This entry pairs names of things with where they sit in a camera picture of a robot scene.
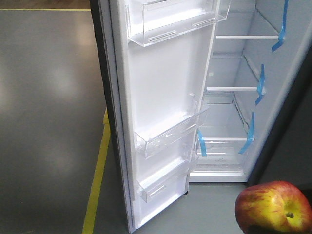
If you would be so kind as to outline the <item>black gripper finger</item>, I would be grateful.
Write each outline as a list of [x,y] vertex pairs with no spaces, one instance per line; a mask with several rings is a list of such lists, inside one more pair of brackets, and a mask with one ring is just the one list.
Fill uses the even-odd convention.
[[248,234],[312,234],[311,231],[278,231],[253,225],[248,229]]

